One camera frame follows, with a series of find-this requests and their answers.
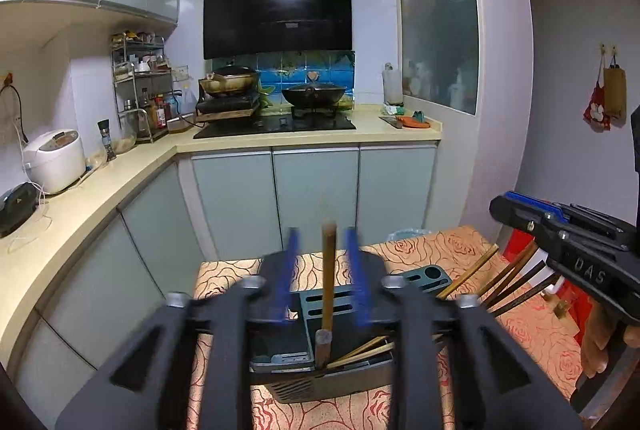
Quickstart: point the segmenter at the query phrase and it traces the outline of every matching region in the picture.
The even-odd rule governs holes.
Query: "human hand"
[[[607,368],[609,357],[606,347],[616,329],[616,322],[610,318],[600,304],[591,299],[590,302],[593,309],[584,327],[580,362],[582,363],[582,371],[587,377],[593,378],[596,373],[604,372]],[[640,348],[640,327],[627,327],[624,340],[629,347]]]

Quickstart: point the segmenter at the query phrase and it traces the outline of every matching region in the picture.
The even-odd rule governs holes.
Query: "gas stove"
[[[270,134],[274,132],[309,132],[312,130],[354,130],[355,126],[341,112],[316,110],[277,116],[252,116],[233,118],[209,123],[193,139],[208,137],[245,136],[247,134]]]

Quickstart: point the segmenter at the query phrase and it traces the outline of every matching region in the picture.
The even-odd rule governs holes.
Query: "glass partition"
[[[402,89],[408,96],[476,113],[476,0],[401,0]]]

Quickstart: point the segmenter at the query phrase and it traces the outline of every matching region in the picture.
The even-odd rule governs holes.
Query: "tablecloth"
[[[437,264],[452,280],[455,280],[489,246],[480,233],[473,228],[460,227],[433,235],[377,244],[364,249],[381,255],[389,271],[406,271],[428,264]],[[203,263],[194,296],[204,298],[223,292],[243,276],[255,274],[259,263],[259,260]],[[500,254],[496,254],[453,296],[477,290],[506,265],[507,261]],[[343,251],[338,252],[335,273],[338,284],[350,283],[350,272]],[[293,290],[321,288],[321,254],[299,257],[294,275]],[[528,289],[528,285],[523,286],[504,302],[510,301]],[[568,398],[581,372],[580,348],[547,307],[545,301],[540,296],[534,296],[501,316],[499,320],[547,373],[560,392]],[[197,428],[210,349],[211,338],[202,336],[198,341],[191,380],[187,425],[189,430]],[[448,430],[454,427],[454,416],[449,371],[446,356],[443,353],[438,356],[438,376],[444,423]],[[280,404],[271,397],[265,387],[254,386],[252,387],[254,428],[258,430],[382,430],[388,423],[390,398],[390,387],[382,387],[336,399]]]

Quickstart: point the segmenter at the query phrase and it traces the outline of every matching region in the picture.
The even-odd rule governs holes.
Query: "bolt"
[[[456,302],[461,309],[469,309],[480,305],[478,295],[460,295],[456,298]]]
[[[382,287],[385,289],[400,289],[404,287],[404,277],[401,275],[387,275],[382,277]]]
[[[169,307],[187,307],[191,297],[187,293],[171,292],[166,294],[165,304]]]
[[[242,287],[245,289],[260,289],[267,282],[260,275],[249,275],[242,279]]]

